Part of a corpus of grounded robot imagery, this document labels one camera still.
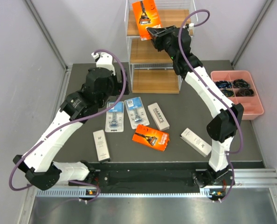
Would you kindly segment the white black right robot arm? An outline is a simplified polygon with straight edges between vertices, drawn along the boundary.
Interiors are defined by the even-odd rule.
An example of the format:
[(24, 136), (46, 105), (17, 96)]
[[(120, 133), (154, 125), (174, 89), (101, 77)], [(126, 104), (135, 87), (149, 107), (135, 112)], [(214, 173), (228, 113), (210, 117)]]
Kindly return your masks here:
[(194, 172), (193, 179), (199, 187), (217, 185), (230, 168), (230, 145), (235, 134), (242, 132), (244, 107), (229, 100), (209, 77), (203, 63), (191, 52), (191, 36), (186, 29), (169, 26), (146, 30), (154, 48), (168, 54), (176, 75), (197, 92), (210, 112), (212, 120), (207, 124), (207, 133), (212, 144), (208, 168)]

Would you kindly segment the white box with small print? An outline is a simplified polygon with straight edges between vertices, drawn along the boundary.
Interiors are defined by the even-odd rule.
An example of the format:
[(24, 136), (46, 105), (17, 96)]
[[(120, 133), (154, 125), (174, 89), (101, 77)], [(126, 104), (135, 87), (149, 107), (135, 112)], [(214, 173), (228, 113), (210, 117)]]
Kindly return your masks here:
[(183, 139), (188, 145), (190, 145), (194, 150), (196, 150), (203, 157), (207, 157), (211, 152), (211, 145), (205, 140), (186, 128), (181, 134), (180, 138)]

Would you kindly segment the dark band bundle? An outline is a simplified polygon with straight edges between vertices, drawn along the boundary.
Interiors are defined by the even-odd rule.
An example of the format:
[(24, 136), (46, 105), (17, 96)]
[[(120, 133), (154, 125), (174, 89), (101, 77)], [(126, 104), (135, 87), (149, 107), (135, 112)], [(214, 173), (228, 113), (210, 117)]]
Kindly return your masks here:
[(244, 79), (236, 79), (233, 81), (233, 87), (240, 89), (248, 89), (250, 88), (250, 84), (246, 82)]

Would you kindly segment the pink divided bin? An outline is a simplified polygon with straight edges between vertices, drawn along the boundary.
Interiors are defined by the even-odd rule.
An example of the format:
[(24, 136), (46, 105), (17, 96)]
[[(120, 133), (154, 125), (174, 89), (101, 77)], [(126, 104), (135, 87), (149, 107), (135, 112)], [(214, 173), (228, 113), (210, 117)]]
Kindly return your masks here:
[(235, 104), (244, 107), (243, 120), (254, 120), (264, 114), (251, 74), (246, 70), (221, 70), (211, 72), (216, 86)]

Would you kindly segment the slim white H' box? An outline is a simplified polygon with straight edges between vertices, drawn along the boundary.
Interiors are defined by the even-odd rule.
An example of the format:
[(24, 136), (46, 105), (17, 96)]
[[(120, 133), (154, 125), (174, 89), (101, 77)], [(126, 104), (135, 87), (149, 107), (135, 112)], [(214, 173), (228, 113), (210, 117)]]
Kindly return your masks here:
[(93, 132), (98, 161), (107, 163), (111, 160), (104, 130)]

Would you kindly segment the blue band bundle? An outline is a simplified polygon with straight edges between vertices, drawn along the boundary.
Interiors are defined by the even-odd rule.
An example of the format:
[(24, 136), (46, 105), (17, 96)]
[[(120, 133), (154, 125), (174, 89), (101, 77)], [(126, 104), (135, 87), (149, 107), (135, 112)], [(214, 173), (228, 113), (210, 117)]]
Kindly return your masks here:
[(215, 82), (215, 85), (219, 89), (230, 89), (230, 88), (232, 88), (232, 82), (231, 81), (227, 81), (227, 80), (217, 81), (217, 82)]

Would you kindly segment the blue razor blister pack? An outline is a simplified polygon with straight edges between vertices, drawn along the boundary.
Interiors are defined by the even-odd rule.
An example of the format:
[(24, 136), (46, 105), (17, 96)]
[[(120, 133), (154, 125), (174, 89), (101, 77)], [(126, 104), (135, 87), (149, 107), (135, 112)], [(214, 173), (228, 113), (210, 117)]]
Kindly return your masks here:
[(124, 102), (119, 101), (106, 112), (105, 132), (121, 133), (124, 131)]
[(150, 125), (141, 97), (127, 99), (124, 103), (132, 129), (138, 125)]

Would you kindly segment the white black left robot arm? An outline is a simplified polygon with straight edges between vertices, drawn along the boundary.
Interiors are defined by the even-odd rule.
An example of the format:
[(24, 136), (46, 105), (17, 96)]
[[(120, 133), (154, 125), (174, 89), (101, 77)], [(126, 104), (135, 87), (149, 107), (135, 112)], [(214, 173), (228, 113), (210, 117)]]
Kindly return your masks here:
[(116, 96), (116, 105), (127, 89), (127, 74), (120, 67), (121, 78), (117, 77), (113, 62), (121, 64), (116, 55), (105, 49), (98, 49), (91, 54), (96, 66), (87, 72), (81, 88), (69, 94), (60, 105), (54, 120), (42, 134), (37, 143), (23, 155), (13, 159), (15, 167), (9, 177), (9, 187), (13, 191), (13, 176), (16, 169), (25, 174), (30, 186), (48, 190), (60, 182), (81, 182), (90, 185), (95, 180), (95, 170), (86, 161), (55, 162), (54, 158), (66, 141), (89, 119), (106, 113), (106, 103)]

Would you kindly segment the orange Gillette Fusion5 box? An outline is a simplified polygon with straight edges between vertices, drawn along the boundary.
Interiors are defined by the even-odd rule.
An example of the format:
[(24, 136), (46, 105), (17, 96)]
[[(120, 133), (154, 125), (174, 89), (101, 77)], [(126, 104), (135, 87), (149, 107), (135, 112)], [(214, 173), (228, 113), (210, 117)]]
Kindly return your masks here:
[(163, 152), (170, 141), (170, 136), (166, 132), (138, 125), (132, 141)]

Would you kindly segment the white Harry's box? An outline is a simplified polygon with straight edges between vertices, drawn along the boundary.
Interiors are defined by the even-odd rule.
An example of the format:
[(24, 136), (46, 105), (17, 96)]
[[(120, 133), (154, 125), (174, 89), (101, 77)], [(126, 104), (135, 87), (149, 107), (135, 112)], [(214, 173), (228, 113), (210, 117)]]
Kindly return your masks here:
[(148, 110), (160, 131), (164, 131), (170, 128), (170, 125), (165, 118), (161, 108), (159, 107), (158, 103), (153, 103), (148, 105)]

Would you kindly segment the brown band bundle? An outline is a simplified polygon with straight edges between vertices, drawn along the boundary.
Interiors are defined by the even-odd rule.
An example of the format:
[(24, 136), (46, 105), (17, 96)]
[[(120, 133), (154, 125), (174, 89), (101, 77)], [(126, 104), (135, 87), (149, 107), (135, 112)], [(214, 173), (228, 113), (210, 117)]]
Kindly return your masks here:
[(241, 88), (236, 93), (237, 97), (252, 97), (254, 96), (254, 91), (248, 88)]

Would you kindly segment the green yellow band bundle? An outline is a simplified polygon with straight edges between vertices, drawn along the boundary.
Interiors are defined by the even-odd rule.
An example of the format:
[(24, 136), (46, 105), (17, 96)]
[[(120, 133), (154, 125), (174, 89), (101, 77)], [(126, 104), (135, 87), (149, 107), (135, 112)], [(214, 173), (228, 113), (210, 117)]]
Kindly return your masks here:
[(222, 89), (221, 92), (228, 98), (235, 97), (235, 93), (233, 90)]

